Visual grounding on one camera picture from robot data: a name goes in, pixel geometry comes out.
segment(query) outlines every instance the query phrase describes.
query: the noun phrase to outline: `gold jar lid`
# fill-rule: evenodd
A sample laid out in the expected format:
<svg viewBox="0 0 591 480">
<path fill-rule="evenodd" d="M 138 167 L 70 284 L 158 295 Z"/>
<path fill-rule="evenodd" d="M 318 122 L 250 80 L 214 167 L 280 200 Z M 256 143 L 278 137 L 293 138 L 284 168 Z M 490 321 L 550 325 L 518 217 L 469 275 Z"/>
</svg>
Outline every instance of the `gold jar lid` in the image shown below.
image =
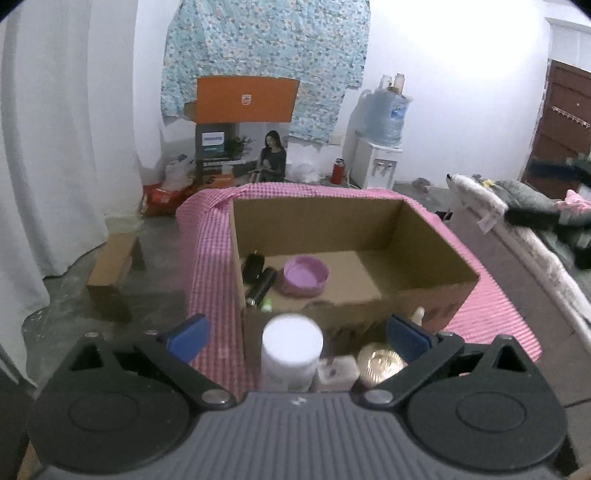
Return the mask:
<svg viewBox="0 0 591 480">
<path fill-rule="evenodd" d="M 372 388 L 400 372 L 407 363 L 386 343 L 370 343 L 359 351 L 357 365 L 359 379 Z"/>
</svg>

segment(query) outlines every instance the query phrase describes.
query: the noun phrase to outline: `red thermos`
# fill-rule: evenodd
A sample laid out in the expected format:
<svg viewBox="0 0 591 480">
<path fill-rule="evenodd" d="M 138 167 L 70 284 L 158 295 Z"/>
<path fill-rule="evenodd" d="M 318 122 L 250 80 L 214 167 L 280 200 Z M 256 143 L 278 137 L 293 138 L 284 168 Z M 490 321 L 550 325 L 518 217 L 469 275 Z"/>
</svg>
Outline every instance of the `red thermos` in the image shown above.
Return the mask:
<svg viewBox="0 0 591 480">
<path fill-rule="evenodd" d="M 330 182 L 334 185 L 340 185 L 343 181 L 343 175 L 345 174 L 345 161 L 342 158 L 337 158 L 333 165 L 333 175 L 330 178 Z"/>
</svg>

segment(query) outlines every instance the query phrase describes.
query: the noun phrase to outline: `pink cloth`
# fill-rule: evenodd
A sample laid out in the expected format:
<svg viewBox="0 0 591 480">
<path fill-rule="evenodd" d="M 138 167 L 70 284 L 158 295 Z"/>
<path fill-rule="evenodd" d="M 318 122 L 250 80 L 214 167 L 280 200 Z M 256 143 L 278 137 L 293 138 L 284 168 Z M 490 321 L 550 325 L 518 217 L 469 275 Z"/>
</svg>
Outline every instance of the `pink cloth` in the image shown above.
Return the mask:
<svg viewBox="0 0 591 480">
<path fill-rule="evenodd" d="M 203 313 L 211 323 L 210 341 L 193 361 L 193 366 L 208 378 L 238 396 L 255 389 L 258 381 L 258 372 L 247 369 L 243 358 L 242 326 L 236 308 L 230 249 L 230 201 L 317 196 L 404 199 L 480 274 L 479 282 L 447 330 L 470 343 L 490 343 L 500 333 L 513 335 L 534 361 L 540 357 L 538 340 L 491 275 L 437 215 L 414 200 L 381 189 L 258 183 L 204 190 L 189 198 L 177 211 L 182 234 L 187 313 L 189 316 Z"/>
<path fill-rule="evenodd" d="M 556 205 L 560 210 L 568 210 L 573 213 L 583 213 L 591 210 L 591 202 L 585 200 L 574 190 L 567 190 L 564 200 L 559 200 Z"/>
</svg>

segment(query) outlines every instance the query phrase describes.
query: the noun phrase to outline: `blue floral sheet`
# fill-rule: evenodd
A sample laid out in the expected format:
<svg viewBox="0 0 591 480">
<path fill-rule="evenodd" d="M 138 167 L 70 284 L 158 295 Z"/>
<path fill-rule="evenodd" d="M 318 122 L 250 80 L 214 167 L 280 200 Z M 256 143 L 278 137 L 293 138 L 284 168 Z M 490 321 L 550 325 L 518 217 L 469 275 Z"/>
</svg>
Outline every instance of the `blue floral sheet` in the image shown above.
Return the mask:
<svg viewBox="0 0 591 480">
<path fill-rule="evenodd" d="M 181 116 L 198 77 L 300 81 L 290 134 L 327 142 L 348 87 L 361 86 L 368 0 L 183 0 L 168 28 L 163 115 Z"/>
</svg>

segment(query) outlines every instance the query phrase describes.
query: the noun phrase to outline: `blue gripper pad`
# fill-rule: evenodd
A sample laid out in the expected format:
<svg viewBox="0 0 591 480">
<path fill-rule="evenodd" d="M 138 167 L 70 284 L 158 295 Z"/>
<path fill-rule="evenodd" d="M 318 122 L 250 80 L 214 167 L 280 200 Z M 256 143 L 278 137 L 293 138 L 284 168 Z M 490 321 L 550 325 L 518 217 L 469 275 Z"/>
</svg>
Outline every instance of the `blue gripper pad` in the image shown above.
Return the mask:
<svg viewBox="0 0 591 480">
<path fill-rule="evenodd" d="M 160 341 L 166 349 L 185 363 L 191 362 L 208 340 L 209 322 L 201 313 L 160 335 Z"/>
<path fill-rule="evenodd" d="M 386 322 L 386 338 L 392 349 L 408 364 L 437 343 L 433 334 L 396 315 Z"/>
</svg>

